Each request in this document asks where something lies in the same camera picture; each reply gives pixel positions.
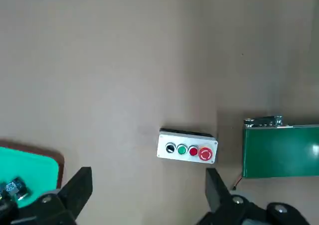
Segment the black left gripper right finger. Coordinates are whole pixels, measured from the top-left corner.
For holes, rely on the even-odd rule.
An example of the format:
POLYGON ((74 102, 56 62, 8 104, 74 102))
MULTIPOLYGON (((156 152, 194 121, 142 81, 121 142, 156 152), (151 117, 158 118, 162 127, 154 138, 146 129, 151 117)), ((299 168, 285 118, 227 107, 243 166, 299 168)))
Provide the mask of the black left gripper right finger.
POLYGON ((205 195, 210 207, 198 225, 308 225, 293 206, 273 202, 265 209, 239 194, 232 194, 215 168, 205 173, 205 195))

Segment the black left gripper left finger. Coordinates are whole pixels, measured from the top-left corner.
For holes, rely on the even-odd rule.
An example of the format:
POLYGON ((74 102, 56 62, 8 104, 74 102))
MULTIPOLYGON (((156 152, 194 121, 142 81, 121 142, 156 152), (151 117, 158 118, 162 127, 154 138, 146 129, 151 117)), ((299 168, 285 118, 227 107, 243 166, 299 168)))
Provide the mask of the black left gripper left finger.
POLYGON ((81 167, 59 190, 44 193, 19 210, 16 225, 75 225, 93 192, 91 167, 81 167))

